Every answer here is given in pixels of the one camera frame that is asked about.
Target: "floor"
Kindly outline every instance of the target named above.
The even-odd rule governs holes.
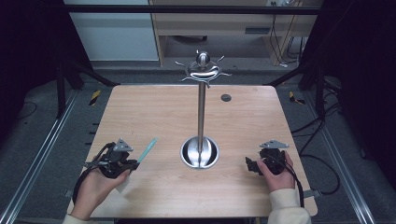
[[[292,53],[299,47],[293,46]],[[288,63],[288,67],[272,66],[262,40],[255,36],[209,36],[206,42],[197,37],[176,36],[168,42],[163,67],[152,63],[136,63],[134,67],[122,68],[99,64],[95,69],[104,77],[122,84],[181,85],[189,82],[180,82],[185,74],[175,61],[189,63],[197,49],[208,51],[213,59],[225,55],[219,64],[233,76],[219,78],[213,84],[261,85],[285,75],[298,65],[295,62]],[[85,81],[83,90],[73,91],[67,87],[70,109],[63,117],[65,123],[55,118],[55,82],[35,88],[26,96],[20,118],[15,120],[13,130],[0,150],[2,218],[6,216],[15,223],[62,223],[70,202],[70,190],[86,160],[111,93],[111,87],[88,76],[82,77]],[[292,131],[316,118],[313,110],[315,86],[310,91],[300,91],[297,85],[300,78],[294,77],[276,87]],[[96,104],[89,105],[97,90],[101,93]],[[290,100],[290,92],[298,102]],[[325,106],[329,111],[326,122],[306,146],[304,154],[308,156],[302,157],[302,162],[313,189],[322,192],[336,189],[337,177],[332,169],[339,174],[341,187],[335,193],[316,198],[318,214],[312,218],[313,223],[396,223],[395,191],[375,161],[361,157],[359,145],[343,118],[342,107],[337,105],[337,94],[325,91],[325,95],[327,93]],[[297,148],[304,148],[319,125],[320,122],[313,122],[309,128],[293,134]],[[47,139],[49,133],[52,133],[51,139]]]

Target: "black cable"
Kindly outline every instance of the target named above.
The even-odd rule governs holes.
[[[329,93],[327,93],[326,95],[323,96],[323,100],[326,100],[327,97],[329,97],[331,95],[336,95],[336,94],[337,94],[337,92],[331,91],[331,92],[329,92]]]
[[[277,40],[277,35],[276,35],[276,30],[275,30],[275,21],[276,21],[276,15],[273,15],[273,23],[272,23],[272,29],[271,29],[271,34],[270,34],[270,44],[271,44],[271,47],[272,47],[272,49],[273,49],[273,51],[274,51],[274,53],[275,53],[275,55],[276,55],[276,59],[277,59],[277,61],[278,61],[279,63],[282,63],[282,62],[279,60],[279,58],[280,58],[281,60],[283,60],[284,63],[294,63],[294,62],[296,62],[296,61],[287,61],[287,60],[285,60],[285,59],[282,57],[282,54],[280,53],[281,50],[280,50],[280,46],[279,46],[279,41]],[[273,42],[272,42],[273,34],[275,35],[275,40],[276,40],[277,48],[278,48],[278,50],[279,50],[279,55],[276,53],[274,44],[273,44]]]
[[[329,163],[327,163],[325,160],[313,156],[313,155],[309,155],[309,154],[304,154],[304,155],[300,155],[300,157],[306,157],[306,158],[311,158],[311,159],[315,159],[317,161],[321,161],[324,165],[326,165],[335,175],[335,178],[337,179],[337,186],[335,187],[335,189],[330,190],[330,191],[320,191],[323,195],[331,195],[334,194],[337,190],[340,189],[340,185],[341,185],[341,179],[340,176],[337,174],[337,172],[335,172],[335,170],[330,166]]]
[[[306,149],[306,147],[308,146],[308,144],[312,141],[312,139],[314,139],[315,135],[319,132],[319,130],[324,126],[324,121],[322,121],[318,128],[315,130],[315,132],[311,135],[311,137],[309,137],[308,141],[306,141],[306,143],[304,144],[304,146],[302,147],[301,151],[299,152],[299,155],[301,156],[304,152],[304,150]]]
[[[339,103],[335,103],[334,105],[332,105],[331,107],[329,107],[327,110],[326,110],[326,114],[327,113],[329,113],[329,111],[330,110],[332,110],[332,109],[334,109],[334,108],[338,108],[338,107],[341,107],[341,105],[339,104]],[[333,115],[335,112],[337,112],[337,110],[334,110],[331,114],[329,114],[329,115],[326,115],[325,117],[329,117],[329,116],[331,116],[331,115]],[[317,121],[318,119],[314,119],[313,121],[311,121],[310,123],[308,123],[308,124],[306,124],[303,128],[300,128],[301,130],[302,129],[305,129],[305,128],[307,128],[307,127],[309,127],[309,126],[311,126],[315,121]],[[304,136],[311,136],[311,135],[313,135],[313,134],[315,134],[315,133],[307,133],[307,134],[300,134],[300,135],[293,135],[292,137],[304,137]]]
[[[102,149],[98,152],[98,154],[95,157],[93,157],[92,162],[100,160],[102,153],[105,151],[105,149],[110,148],[113,145],[114,145],[114,143],[107,143],[104,147],[102,147]],[[72,197],[73,203],[76,203],[76,200],[78,197],[78,191],[79,191],[79,188],[81,187],[82,182],[85,180],[85,178],[88,176],[88,174],[92,170],[97,169],[97,168],[99,168],[99,167],[98,166],[87,166],[87,169],[84,172],[82,172],[82,174],[80,175],[80,177],[78,178],[78,180],[76,182],[76,185],[74,186],[73,197]]]
[[[32,116],[32,115],[37,111],[37,104],[35,104],[35,103],[33,103],[33,102],[25,102],[24,104],[25,104],[25,105],[31,104],[31,105],[33,105],[35,108],[34,108],[33,111],[30,112],[29,114],[27,114],[27,115],[25,115],[25,116],[22,116],[22,117],[17,117],[16,119],[26,119],[26,118]]]
[[[304,38],[301,37],[301,40],[300,40],[300,52],[299,52],[299,55],[298,55],[299,61],[303,57],[303,45],[304,45],[304,48],[305,48]]]
[[[290,52],[291,46],[292,46],[293,42],[294,42],[294,36],[292,36],[292,37],[290,38],[290,41],[289,41],[289,44],[288,44],[288,50],[286,51],[287,54],[288,54],[288,57],[290,57],[290,58],[292,58],[292,59],[301,58],[301,56],[302,56],[302,54],[303,54],[304,38],[301,37],[301,39],[300,39],[300,49],[299,49],[298,52]]]
[[[298,191],[299,191],[300,206],[304,207],[303,185],[301,184],[300,180],[298,179],[297,174],[295,173],[293,167],[290,164],[288,164],[286,161],[285,161],[285,164],[283,164],[283,161],[279,161],[278,159],[276,159],[275,157],[273,157],[271,155],[266,154],[265,156],[271,158],[273,161],[276,161],[279,165],[283,166],[283,168],[286,169],[291,174],[291,176],[293,176],[293,178],[297,184]]]
[[[320,118],[317,118],[317,119],[312,120],[311,122],[305,124],[305,126],[299,128],[299,129],[296,129],[296,130],[294,130],[294,131],[291,131],[291,133],[300,132],[300,131],[302,131],[302,130],[304,130],[304,129],[310,127],[310,126],[312,126],[312,125],[313,125],[315,122],[317,122],[318,120],[320,120]]]

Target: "human hand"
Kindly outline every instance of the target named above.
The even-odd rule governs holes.
[[[293,161],[291,160],[288,152],[285,151],[285,158],[286,158],[286,163],[290,165],[290,167],[293,167]],[[271,171],[268,169],[267,165],[262,160],[257,160],[257,165],[259,166],[259,169],[262,171],[264,174],[265,180],[267,181],[268,188],[270,192],[273,192],[277,189],[294,189],[295,188],[295,180],[294,177],[291,175],[291,173],[287,170],[284,169],[282,173],[279,175],[274,175],[271,173]]]
[[[126,170],[116,179],[111,179],[102,175],[99,169],[91,170],[79,187],[76,203],[70,216],[80,220],[90,219],[93,210],[105,200],[111,190],[126,180],[129,173],[130,171]]]

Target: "sleeve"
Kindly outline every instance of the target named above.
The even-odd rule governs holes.
[[[279,189],[270,193],[272,212],[268,224],[310,224],[311,216],[300,207],[297,190]]]
[[[82,221],[79,220],[78,218],[72,217],[70,215],[66,215],[64,217],[64,222],[63,224],[89,224],[91,223],[90,221]]]

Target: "wooden tabletop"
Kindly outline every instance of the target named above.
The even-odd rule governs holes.
[[[222,94],[232,100],[223,102]],[[191,169],[180,158],[197,125],[198,85],[115,87],[87,161],[119,138],[134,148],[128,159],[137,159],[154,137],[158,141],[123,192],[113,190],[92,217],[267,217],[271,204],[264,177],[248,171],[245,157],[259,159],[259,145],[271,139],[290,145],[294,170],[309,189],[273,87],[206,90],[204,135],[219,146],[219,160],[206,170]],[[318,211],[313,198],[305,199],[305,208],[312,216]]]

